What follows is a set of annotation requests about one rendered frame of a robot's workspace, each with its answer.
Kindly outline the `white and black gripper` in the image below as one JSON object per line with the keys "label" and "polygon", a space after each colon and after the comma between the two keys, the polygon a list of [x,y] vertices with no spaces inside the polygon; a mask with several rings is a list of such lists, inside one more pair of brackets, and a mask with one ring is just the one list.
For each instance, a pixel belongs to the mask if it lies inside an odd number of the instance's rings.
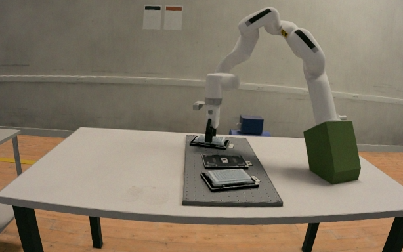
{"label": "white and black gripper", "polygon": [[216,136],[217,127],[219,125],[219,114],[221,105],[206,105],[205,114],[205,142],[212,143],[213,136]]}

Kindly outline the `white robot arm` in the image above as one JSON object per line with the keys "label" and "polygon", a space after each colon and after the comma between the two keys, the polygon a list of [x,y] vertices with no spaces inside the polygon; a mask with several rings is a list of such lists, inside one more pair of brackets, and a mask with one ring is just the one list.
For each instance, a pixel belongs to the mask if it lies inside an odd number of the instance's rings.
{"label": "white robot arm", "polygon": [[228,72],[250,58],[259,39],[258,28],[263,26],[267,33],[281,35],[294,55],[303,60],[303,71],[316,123],[313,127],[325,121],[346,120],[345,115],[339,116],[335,111],[323,50],[309,31],[298,28],[293,22],[280,21],[280,15],[273,7],[261,9],[240,21],[238,28],[241,34],[233,51],[221,60],[214,73],[207,74],[205,102],[197,101],[193,104],[193,110],[201,109],[203,104],[221,105],[223,90],[235,91],[240,87],[240,78]]}

